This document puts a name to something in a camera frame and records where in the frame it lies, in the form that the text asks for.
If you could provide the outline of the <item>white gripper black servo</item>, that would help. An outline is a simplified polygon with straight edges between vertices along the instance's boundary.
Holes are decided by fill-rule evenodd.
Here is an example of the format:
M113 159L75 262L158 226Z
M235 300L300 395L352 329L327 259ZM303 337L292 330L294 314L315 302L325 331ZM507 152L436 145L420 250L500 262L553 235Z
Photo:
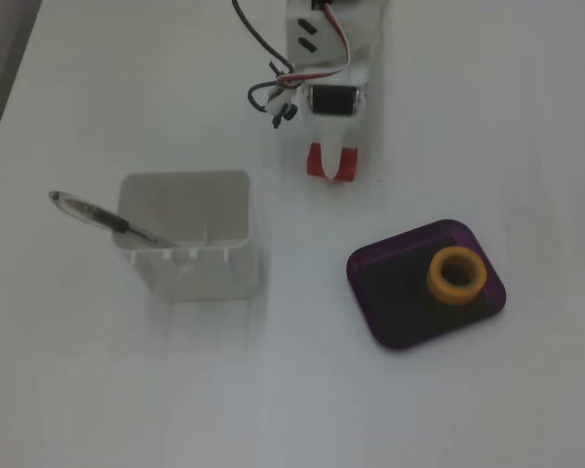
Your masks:
M327 179L336 179L342 143L356 139L362 129L371 81L371 62L352 60L329 77L307 80L299 91L303 130L321 140L322 168Z

